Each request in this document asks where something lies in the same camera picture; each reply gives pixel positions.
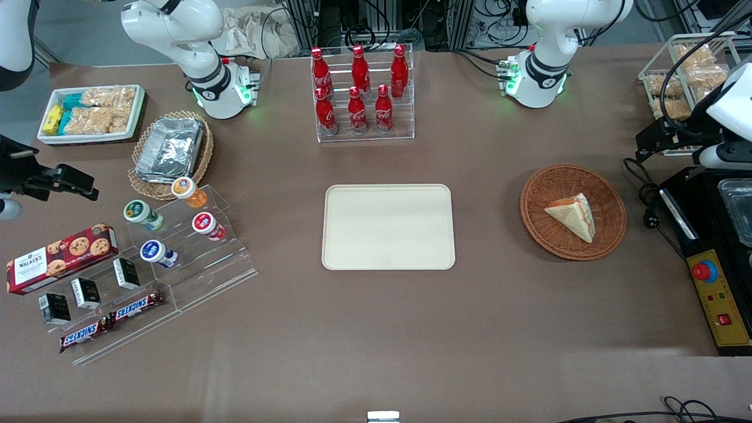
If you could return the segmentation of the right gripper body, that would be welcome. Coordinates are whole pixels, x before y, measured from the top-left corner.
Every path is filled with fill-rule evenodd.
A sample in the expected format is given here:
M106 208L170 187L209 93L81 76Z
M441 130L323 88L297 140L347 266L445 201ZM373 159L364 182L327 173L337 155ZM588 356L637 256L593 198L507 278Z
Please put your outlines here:
M25 183L32 177L40 176L45 167L36 160L38 153L38 148L1 136L1 182Z

